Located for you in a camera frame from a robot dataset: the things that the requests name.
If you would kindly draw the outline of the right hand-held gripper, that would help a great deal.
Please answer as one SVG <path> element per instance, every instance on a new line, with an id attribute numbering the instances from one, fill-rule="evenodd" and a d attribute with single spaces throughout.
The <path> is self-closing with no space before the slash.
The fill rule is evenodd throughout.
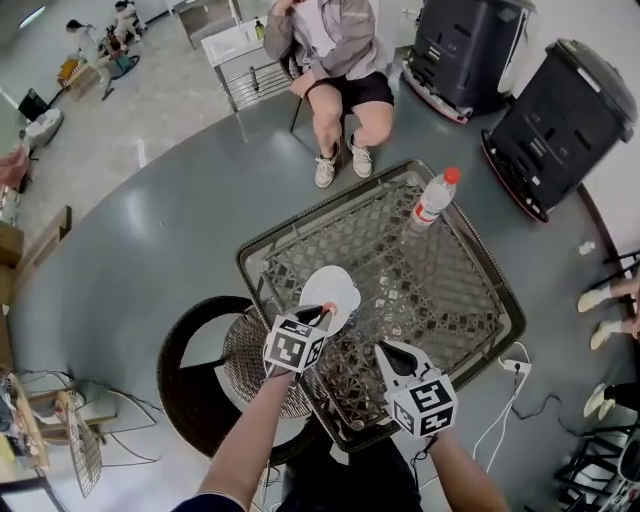
<path id="1" fill-rule="evenodd" d="M 381 341 L 375 346 L 375 355 L 391 418 L 404 431 L 414 438 L 425 438 L 454 425 L 458 398 L 447 375 L 433 374 L 398 389 L 400 374 L 418 374 L 432 368 L 422 349 L 403 342 Z"/>

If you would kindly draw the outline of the white round plate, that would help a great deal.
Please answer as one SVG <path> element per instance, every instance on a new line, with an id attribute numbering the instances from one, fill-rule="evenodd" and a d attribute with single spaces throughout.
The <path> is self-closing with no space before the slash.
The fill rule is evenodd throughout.
<path id="1" fill-rule="evenodd" d="M 323 305 L 334 302 L 339 312 L 333 317 L 328 336 L 337 334 L 361 303 L 361 295 L 352 278 L 343 268 L 329 265 L 314 272 L 304 285 L 299 298 L 300 306 Z"/>

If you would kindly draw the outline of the wicker glass-top table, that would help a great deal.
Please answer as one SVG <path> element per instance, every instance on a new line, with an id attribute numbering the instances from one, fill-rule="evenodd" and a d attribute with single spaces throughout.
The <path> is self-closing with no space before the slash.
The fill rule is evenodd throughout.
<path id="1" fill-rule="evenodd" d="M 335 444 L 352 453 L 398 431 L 374 346 L 424 350 L 455 388 L 475 379 L 523 334 L 525 315 L 475 227 L 456 204 L 421 232 L 410 213 L 431 169 L 406 160 L 242 245 L 236 265 L 270 325 L 295 306 L 311 275 L 336 265 L 361 301 L 301 385 Z"/>

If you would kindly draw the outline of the person's black clothing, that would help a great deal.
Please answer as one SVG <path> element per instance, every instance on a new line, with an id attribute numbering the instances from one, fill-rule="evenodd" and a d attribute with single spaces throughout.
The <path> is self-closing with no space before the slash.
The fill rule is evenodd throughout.
<path id="1" fill-rule="evenodd" d="M 324 435 L 288 461 L 276 512 L 423 512 L 409 464 L 392 439 L 342 464 Z"/>

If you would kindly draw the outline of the dark wicker chair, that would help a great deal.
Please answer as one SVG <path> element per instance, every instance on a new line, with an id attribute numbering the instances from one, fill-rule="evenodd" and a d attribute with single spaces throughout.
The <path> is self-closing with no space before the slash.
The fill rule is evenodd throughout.
<path id="1" fill-rule="evenodd" d="M 238 296 L 207 298 L 191 307 L 166 336 L 157 362 L 157 385 L 164 411 L 176 432 L 195 450 L 211 458 L 242 415 L 223 389 L 216 370 L 224 370 L 235 395 L 250 402 L 265 380 L 263 346 L 268 329 L 261 313 L 274 320 L 277 306 L 258 308 Z M 189 342 L 203 326 L 231 315 L 234 321 L 216 361 L 181 365 Z"/>

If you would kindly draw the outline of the clear red-capped water bottle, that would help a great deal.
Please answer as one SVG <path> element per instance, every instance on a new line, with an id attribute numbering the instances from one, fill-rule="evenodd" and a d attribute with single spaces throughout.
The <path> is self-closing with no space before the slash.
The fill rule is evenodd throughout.
<path id="1" fill-rule="evenodd" d="M 452 202 L 460 179 L 460 170 L 449 167 L 426 185 L 410 217 L 410 227 L 415 232 L 428 229 Z"/>

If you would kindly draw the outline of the black metal stool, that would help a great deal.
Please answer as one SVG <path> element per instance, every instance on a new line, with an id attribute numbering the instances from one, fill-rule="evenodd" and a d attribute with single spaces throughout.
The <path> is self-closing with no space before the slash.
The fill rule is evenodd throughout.
<path id="1" fill-rule="evenodd" d="M 554 480 L 562 512 L 640 512 L 640 423 L 585 433 Z"/>

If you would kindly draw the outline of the black folding chair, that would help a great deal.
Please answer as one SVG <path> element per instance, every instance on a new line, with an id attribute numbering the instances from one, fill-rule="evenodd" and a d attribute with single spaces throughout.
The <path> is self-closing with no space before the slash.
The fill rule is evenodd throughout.
<path id="1" fill-rule="evenodd" d="M 607 281 L 621 279 L 627 275 L 634 277 L 640 270 L 640 249 L 608 257 L 603 264 L 614 269 L 614 272 L 606 278 Z"/>

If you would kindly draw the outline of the wooden plank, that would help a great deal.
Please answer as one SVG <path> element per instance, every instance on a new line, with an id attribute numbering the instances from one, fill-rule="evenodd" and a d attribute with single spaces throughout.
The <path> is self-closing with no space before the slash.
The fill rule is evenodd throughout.
<path id="1" fill-rule="evenodd" d="M 32 243 L 16 268 L 15 293 L 26 284 L 38 268 L 72 229 L 72 208 L 65 205 Z"/>

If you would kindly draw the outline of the black mobile robot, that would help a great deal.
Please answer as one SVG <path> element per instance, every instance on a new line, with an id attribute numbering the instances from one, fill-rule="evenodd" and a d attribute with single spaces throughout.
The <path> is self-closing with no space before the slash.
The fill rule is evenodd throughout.
<path id="1" fill-rule="evenodd" d="M 402 76 L 446 118 L 502 108 L 527 56 L 531 0 L 425 0 Z"/>
<path id="2" fill-rule="evenodd" d="M 588 45 L 559 38 L 492 131 L 481 133 L 487 160 L 533 219 L 573 193 L 639 118 L 619 71 Z"/>

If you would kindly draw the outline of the cardboard box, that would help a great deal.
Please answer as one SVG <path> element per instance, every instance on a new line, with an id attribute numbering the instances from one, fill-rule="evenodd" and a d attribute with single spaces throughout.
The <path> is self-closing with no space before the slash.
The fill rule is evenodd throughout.
<path id="1" fill-rule="evenodd" d="M 15 292 L 16 271 L 0 264 L 0 305 L 10 306 Z"/>
<path id="2" fill-rule="evenodd" d="M 0 220 L 0 264 L 15 268 L 23 256 L 24 233 Z"/>

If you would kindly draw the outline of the cluttered wooden shelf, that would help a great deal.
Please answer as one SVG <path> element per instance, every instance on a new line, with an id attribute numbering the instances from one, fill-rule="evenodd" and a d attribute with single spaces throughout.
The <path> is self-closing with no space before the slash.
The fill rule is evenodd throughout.
<path id="1" fill-rule="evenodd" d="M 17 377 L 0 371 L 0 435 L 10 459 L 24 469 L 47 470 L 49 459 L 43 437 L 29 400 Z"/>

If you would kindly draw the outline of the small wooden table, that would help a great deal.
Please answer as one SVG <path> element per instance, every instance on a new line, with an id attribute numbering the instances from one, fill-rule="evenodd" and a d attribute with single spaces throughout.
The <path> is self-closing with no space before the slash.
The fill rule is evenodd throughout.
<path id="1" fill-rule="evenodd" d="M 68 58 L 58 71 L 57 82 L 74 100 L 79 100 L 100 82 L 100 75 L 84 59 Z"/>

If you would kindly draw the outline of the pink cloth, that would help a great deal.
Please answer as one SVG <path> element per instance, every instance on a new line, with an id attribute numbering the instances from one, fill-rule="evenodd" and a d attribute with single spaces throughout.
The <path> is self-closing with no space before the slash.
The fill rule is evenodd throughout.
<path id="1" fill-rule="evenodd" d="M 27 185 L 31 160 L 23 147 L 0 157 L 0 186 L 22 193 Z"/>

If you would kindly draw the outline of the black box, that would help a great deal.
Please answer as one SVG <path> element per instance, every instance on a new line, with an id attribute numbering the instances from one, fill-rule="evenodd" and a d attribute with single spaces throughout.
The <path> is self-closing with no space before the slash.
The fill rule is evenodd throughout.
<path id="1" fill-rule="evenodd" d="M 18 111 L 30 122 L 35 122 L 39 116 L 49 110 L 50 106 L 42 97 L 30 88 L 18 106 Z"/>

